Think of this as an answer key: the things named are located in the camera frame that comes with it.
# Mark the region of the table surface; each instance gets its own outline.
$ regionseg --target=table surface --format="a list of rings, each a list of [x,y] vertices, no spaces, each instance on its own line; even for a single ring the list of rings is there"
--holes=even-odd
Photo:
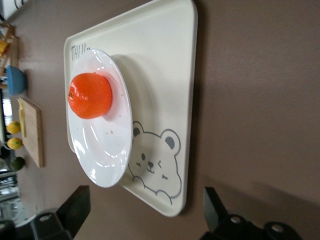
[[[195,0],[198,37],[188,192],[166,217],[116,185],[83,172],[67,139],[66,38],[147,0],[28,1],[12,16],[20,37],[24,96],[41,109],[45,167],[28,153],[18,172],[31,216],[89,185],[91,213],[75,239],[198,239],[207,230],[204,187],[229,210],[262,226],[285,222],[320,239],[320,31],[317,1]],[[18,102],[12,98],[13,118]]]

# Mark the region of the bear illustration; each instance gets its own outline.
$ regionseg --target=bear illustration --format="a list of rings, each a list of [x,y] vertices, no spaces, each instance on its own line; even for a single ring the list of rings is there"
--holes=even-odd
[[[143,187],[156,195],[165,194],[172,199],[179,196],[182,181],[176,156],[181,142],[171,129],[160,135],[144,131],[140,122],[133,123],[133,143],[128,169],[133,181],[140,180]]]

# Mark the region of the lemon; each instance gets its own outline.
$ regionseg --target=lemon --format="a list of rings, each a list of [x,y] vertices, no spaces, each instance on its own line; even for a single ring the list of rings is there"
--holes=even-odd
[[[9,148],[16,150],[22,146],[22,140],[18,137],[12,137],[6,142],[6,144]]]
[[[6,126],[6,130],[10,134],[17,134],[21,131],[20,122],[12,121],[8,126]]]
[[[14,171],[19,171],[20,169],[23,168],[25,164],[26,164],[26,161],[21,156],[14,156],[10,160],[10,166]]]

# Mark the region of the cream tray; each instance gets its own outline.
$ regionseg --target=cream tray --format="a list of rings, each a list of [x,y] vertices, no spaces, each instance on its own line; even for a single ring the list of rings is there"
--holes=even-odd
[[[87,50],[106,52],[118,66],[133,120],[130,159],[118,183],[168,217],[181,212],[187,197],[197,24],[191,0],[153,0],[64,45],[66,94]],[[75,151],[69,125],[67,133]]]

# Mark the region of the mandarin orange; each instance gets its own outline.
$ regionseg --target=mandarin orange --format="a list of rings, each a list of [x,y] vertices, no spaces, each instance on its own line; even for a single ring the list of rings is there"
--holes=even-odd
[[[67,98],[71,110],[79,118],[93,119],[109,111],[112,91],[105,77],[86,72],[72,79]]]

